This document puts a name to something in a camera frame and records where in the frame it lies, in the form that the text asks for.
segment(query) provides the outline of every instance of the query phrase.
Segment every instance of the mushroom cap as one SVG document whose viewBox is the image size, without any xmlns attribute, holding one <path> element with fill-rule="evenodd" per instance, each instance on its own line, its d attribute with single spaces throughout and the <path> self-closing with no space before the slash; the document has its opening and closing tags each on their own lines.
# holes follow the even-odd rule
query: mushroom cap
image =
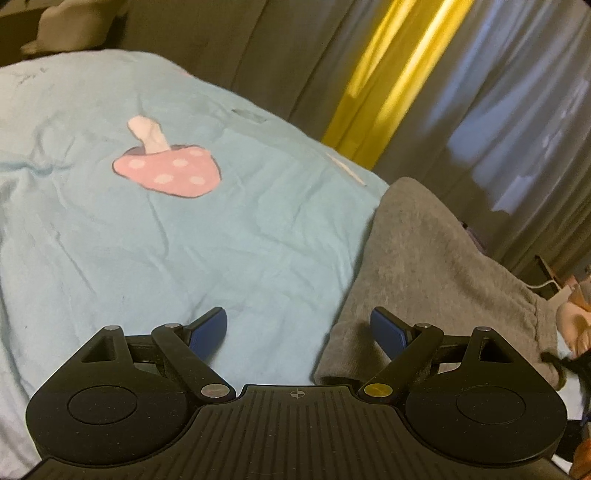
<svg viewBox="0 0 591 480">
<path fill-rule="evenodd" d="M 205 195 L 221 181 L 211 153 L 197 145 L 174 145 L 148 155 L 135 147 L 113 162 L 113 170 L 148 190 L 183 198 Z"/>
</svg>

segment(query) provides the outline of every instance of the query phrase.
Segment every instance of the gray blanket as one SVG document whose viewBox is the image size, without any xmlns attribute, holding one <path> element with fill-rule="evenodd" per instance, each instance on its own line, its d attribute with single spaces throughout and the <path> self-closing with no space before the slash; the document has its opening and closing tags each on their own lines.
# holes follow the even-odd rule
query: gray blanket
<svg viewBox="0 0 591 480">
<path fill-rule="evenodd" d="M 381 200 L 359 274 L 314 374 L 317 384 L 365 383 L 387 365 L 369 330 L 376 306 L 447 335 L 492 327 L 559 388 L 556 369 L 540 360 L 540 353 L 557 349 L 546 301 L 482 255 L 445 205 L 411 179 L 398 180 Z"/>
</svg>

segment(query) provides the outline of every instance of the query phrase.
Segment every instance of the light blue blanket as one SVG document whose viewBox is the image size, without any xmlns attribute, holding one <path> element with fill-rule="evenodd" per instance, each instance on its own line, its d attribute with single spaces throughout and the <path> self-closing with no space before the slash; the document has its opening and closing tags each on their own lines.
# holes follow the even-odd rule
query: light blue blanket
<svg viewBox="0 0 591 480">
<path fill-rule="evenodd" d="M 170 144 L 210 150 L 220 186 L 183 199 L 116 175 L 140 114 Z M 222 306 L 228 334 L 211 366 L 238 392 L 310 384 L 386 188 L 150 54 L 0 69 L 0 477 L 36 463 L 27 401 L 104 325 L 146 334 Z"/>
</svg>

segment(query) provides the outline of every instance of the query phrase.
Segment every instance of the yellow curtain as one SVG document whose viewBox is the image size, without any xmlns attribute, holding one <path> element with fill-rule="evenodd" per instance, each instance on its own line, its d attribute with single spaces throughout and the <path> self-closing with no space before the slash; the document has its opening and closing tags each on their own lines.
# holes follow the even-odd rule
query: yellow curtain
<svg viewBox="0 0 591 480">
<path fill-rule="evenodd" d="M 474 0 L 389 0 L 323 143 L 372 169 Z"/>
</svg>

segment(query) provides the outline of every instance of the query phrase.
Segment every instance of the gray curtain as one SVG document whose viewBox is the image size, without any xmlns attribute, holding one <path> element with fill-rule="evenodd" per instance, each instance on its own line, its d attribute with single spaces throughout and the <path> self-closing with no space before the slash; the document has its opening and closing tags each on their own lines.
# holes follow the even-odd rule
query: gray curtain
<svg viewBox="0 0 591 480">
<path fill-rule="evenodd" d="M 126 50 L 159 54 L 320 139 L 389 0 L 135 0 Z"/>
<path fill-rule="evenodd" d="M 375 172 L 413 177 L 516 274 L 591 251 L 591 8 L 476 0 Z"/>
</svg>

